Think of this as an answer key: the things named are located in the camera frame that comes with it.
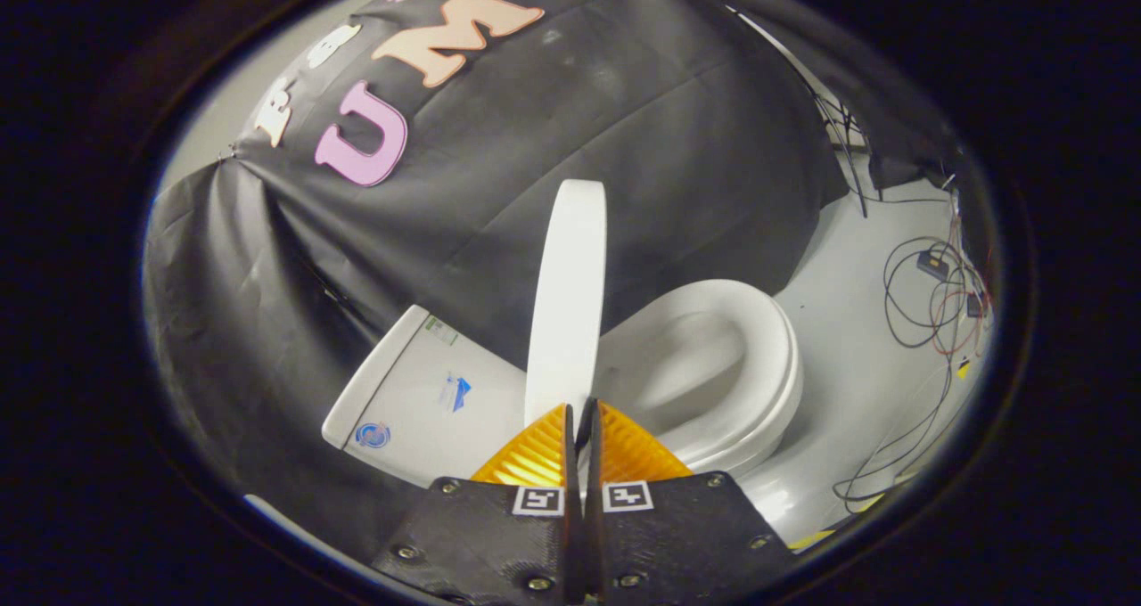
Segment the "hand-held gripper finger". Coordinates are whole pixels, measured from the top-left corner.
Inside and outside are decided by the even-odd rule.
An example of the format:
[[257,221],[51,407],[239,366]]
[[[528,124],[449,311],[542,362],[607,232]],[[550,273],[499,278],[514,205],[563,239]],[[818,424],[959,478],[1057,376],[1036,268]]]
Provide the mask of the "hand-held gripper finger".
[[622,411],[594,402],[586,592],[602,605],[734,605],[769,593],[792,549],[725,471],[691,471]]
[[468,479],[440,477],[372,569],[424,601],[567,605],[584,589],[574,414],[560,404]]

